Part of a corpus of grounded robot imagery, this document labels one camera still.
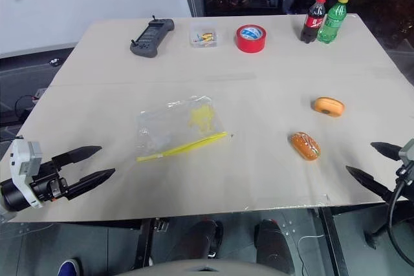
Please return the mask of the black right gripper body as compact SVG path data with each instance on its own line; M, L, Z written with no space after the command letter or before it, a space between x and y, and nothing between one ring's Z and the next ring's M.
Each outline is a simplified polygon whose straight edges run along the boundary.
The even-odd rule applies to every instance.
M413 160L403 164L397 171L396 188L398 193L413 192Z

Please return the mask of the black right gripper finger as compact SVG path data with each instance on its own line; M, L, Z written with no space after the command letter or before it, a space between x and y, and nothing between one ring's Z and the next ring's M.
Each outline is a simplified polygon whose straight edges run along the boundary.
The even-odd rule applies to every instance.
M391 202L393 192L390 191L386 186L377 182L373 176L355 167L347 165L345 168L351 174L351 176L363 187L379 196L387 204Z
M399 152L400 146L393 145L385 142L371 142L371 146L374 147L380 154L390 158L392 160L400 160Z

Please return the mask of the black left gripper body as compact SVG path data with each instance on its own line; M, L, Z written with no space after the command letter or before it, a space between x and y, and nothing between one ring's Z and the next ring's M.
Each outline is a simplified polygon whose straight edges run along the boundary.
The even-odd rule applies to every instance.
M59 175L61 168L70 164L68 158L53 158L40 165L38 174L32 177L30 186L41 202L65 197L69 200L69 187L66 179Z

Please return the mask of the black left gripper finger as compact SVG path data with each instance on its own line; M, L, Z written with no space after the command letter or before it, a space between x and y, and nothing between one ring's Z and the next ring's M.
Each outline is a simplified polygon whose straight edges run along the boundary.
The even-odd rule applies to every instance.
M101 149L102 147L100 146L88 145L52 157L51 162L54 166L54 172L58 173L63 166L75 164L77 162L88 159Z
M104 171L98 171L81 178L75 184L69 186L66 192L67 200L72 200L104 183L109 179L116 169L106 169Z

